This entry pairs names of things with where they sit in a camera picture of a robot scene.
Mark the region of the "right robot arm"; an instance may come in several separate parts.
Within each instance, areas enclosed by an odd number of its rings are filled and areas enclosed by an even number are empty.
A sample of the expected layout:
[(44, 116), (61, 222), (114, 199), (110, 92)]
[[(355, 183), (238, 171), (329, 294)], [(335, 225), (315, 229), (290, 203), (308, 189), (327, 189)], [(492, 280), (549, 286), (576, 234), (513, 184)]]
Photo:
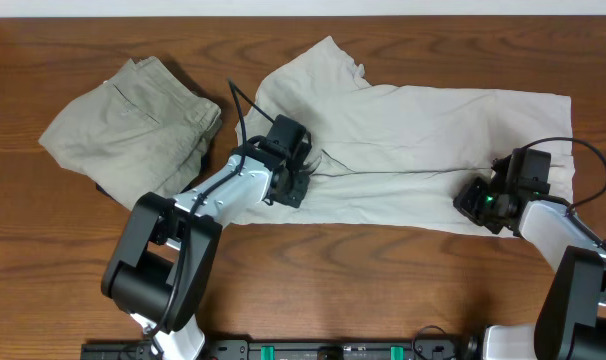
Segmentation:
[(555, 276), (533, 325), (488, 327), (469, 340), (467, 359), (606, 359), (606, 240), (550, 195), (551, 156), (528, 147), (497, 159), (490, 179), (476, 177), (453, 201), (493, 234), (509, 230), (533, 244)]

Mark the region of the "white t-shirt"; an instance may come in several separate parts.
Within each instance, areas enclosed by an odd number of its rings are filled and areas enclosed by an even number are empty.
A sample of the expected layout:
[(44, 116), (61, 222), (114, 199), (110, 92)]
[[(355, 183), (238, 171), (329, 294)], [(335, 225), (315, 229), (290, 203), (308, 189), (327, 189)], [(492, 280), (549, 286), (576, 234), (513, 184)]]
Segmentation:
[(363, 66), (325, 38), (262, 81), (237, 132), (264, 135), (280, 114), (311, 133), (309, 189), (299, 208), (259, 204), (239, 216), (242, 225), (376, 224), (478, 235), (454, 197), (528, 143), (552, 156), (552, 193), (573, 196), (567, 96), (372, 85)]

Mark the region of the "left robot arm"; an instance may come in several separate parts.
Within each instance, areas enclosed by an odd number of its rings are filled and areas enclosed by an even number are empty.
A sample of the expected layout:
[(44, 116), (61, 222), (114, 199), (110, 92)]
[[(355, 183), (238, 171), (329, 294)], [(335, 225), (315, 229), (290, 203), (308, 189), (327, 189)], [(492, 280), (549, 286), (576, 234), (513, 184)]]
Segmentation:
[(196, 359), (205, 335), (196, 312), (223, 229), (261, 202), (297, 208), (309, 176), (311, 135), (279, 115), (264, 136), (244, 138), (226, 165), (197, 187), (135, 203), (101, 281), (104, 296), (141, 327), (140, 342), (86, 344), (84, 359)]

